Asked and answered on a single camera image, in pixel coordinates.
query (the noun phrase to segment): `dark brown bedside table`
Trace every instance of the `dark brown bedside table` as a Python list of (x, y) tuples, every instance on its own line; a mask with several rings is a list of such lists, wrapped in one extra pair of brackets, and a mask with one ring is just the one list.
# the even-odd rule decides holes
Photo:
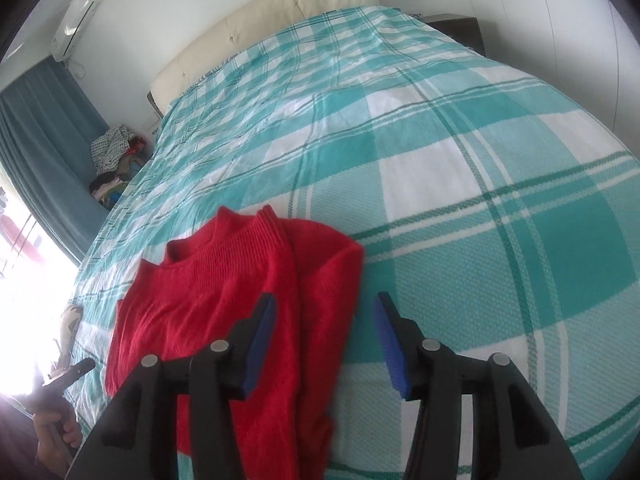
[(458, 14), (437, 14), (436, 16), (421, 16), (421, 22), (453, 38), (458, 43), (484, 54), (484, 43), (477, 18), (460, 16)]

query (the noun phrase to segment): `bed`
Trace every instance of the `bed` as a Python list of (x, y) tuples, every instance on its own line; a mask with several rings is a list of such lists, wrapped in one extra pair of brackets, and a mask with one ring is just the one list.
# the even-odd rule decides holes
[[(239, 19), (250, 8), (227, 17), (152, 84), (156, 150), (72, 299), (84, 307), (74, 356), (98, 363), (68, 391), (85, 430), (108, 402), (115, 306), (140, 258), (161, 261), (219, 206), (268, 203), (366, 252), (327, 479), (399, 479), (408, 458), (417, 406), (382, 360), (379, 290), (456, 352), (510, 355), (585, 478), (605, 478), (640, 425), (638, 160), (551, 86), (377, 0), (292, 1), (290, 23), (259, 33)], [(459, 478), (470, 462), (463, 437)]]

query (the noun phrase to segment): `blue gripper pad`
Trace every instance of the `blue gripper pad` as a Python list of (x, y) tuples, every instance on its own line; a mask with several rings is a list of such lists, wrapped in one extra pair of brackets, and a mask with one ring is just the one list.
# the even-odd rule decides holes
[(391, 384), (394, 389), (400, 392), (400, 396), (407, 400), (411, 390), (407, 362), (390, 316), (400, 319), (391, 297), (386, 292), (380, 292), (373, 300), (373, 324), (378, 333), (380, 346), (382, 346)]
[(258, 383), (262, 363), (264, 362), (265, 355), (267, 355), (269, 342), (271, 341), (271, 333), (273, 332), (276, 321), (275, 297), (271, 294), (263, 294), (259, 302), (264, 303), (259, 304), (257, 308), (263, 308), (264, 310), (246, 356), (246, 374), (242, 382), (244, 398), (247, 398), (251, 394), (255, 385)]

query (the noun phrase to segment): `red sweater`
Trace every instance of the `red sweater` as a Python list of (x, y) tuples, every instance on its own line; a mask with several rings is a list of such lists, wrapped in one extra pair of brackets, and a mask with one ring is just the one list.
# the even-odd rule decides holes
[[(119, 304), (106, 389), (116, 393), (143, 356), (190, 356), (249, 316), (260, 293), (277, 300), (271, 344), (254, 392), (232, 402), (252, 480), (316, 480), (328, 459), (326, 410), (354, 313), (362, 248), (316, 222), (225, 207), (164, 260), (140, 261)], [(178, 399), (178, 450), (190, 453), (188, 399)]]

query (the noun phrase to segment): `human hand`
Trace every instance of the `human hand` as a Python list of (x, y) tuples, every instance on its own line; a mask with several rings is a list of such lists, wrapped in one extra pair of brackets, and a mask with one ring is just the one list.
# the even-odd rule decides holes
[(64, 435), (61, 436), (62, 441), (72, 447), (80, 447), (82, 431), (76, 421), (76, 414), (71, 404), (66, 400), (60, 402), (60, 409), (57, 411), (41, 411), (33, 415), (33, 427), (38, 437), (38, 460), (51, 472), (64, 478), (68, 464), (51, 434), (51, 430), (57, 422), (62, 423), (64, 428)]

